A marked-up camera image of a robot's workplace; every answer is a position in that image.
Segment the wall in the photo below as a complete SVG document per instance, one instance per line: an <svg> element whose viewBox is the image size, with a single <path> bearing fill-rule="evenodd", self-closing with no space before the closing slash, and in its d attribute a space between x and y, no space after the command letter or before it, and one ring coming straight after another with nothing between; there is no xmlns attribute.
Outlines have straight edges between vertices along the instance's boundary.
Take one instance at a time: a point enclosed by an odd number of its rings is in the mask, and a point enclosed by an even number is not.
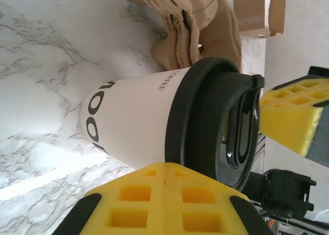
<svg viewBox="0 0 329 235"><path fill-rule="evenodd" d="M284 34L266 43L265 89L307 74L311 65L329 67L328 0L287 0ZM271 168L290 169L329 186L328 168L268 139L265 170Z"/></svg>

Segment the cup lid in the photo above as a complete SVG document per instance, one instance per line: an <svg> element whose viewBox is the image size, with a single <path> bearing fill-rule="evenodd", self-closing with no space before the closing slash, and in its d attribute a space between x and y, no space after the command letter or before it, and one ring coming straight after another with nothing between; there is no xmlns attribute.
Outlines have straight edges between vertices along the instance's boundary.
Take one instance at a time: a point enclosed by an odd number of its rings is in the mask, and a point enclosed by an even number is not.
<svg viewBox="0 0 329 235"><path fill-rule="evenodd" d="M260 75L204 58L184 76L169 114L165 158L241 190L259 132Z"/></svg>

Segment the marble countertop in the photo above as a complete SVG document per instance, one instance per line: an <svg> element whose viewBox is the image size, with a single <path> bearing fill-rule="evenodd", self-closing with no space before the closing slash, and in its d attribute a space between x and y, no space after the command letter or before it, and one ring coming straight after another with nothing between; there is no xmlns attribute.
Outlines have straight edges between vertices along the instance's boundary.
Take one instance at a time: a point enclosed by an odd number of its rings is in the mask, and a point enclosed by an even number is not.
<svg viewBox="0 0 329 235"><path fill-rule="evenodd" d="M87 190L133 170L84 138L79 111L104 82L162 71L151 14L126 0L0 0L1 234L51 234ZM265 40L242 41L243 72L263 75Z"/></svg>

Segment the white paper cup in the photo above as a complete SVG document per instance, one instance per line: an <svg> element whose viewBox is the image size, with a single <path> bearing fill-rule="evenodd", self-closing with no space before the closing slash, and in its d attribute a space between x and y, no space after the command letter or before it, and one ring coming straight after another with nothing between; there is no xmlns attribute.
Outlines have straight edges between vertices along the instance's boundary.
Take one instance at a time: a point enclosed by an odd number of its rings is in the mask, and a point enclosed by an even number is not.
<svg viewBox="0 0 329 235"><path fill-rule="evenodd" d="M188 70L121 79L92 91L81 108L83 133L135 169L164 162L169 112Z"/></svg>
<svg viewBox="0 0 329 235"><path fill-rule="evenodd" d="M235 187L251 168L259 126L253 111L264 84L262 77L237 72L226 59L205 58L191 68L108 82L83 102L82 131L98 149L135 169L176 162L221 182L227 179L226 184ZM253 94L246 96L249 90ZM223 151L221 144L224 123L245 97L251 100L250 121L241 131L255 135L243 138L243 160L226 162L231 152ZM235 131L231 144L239 137Z"/></svg>

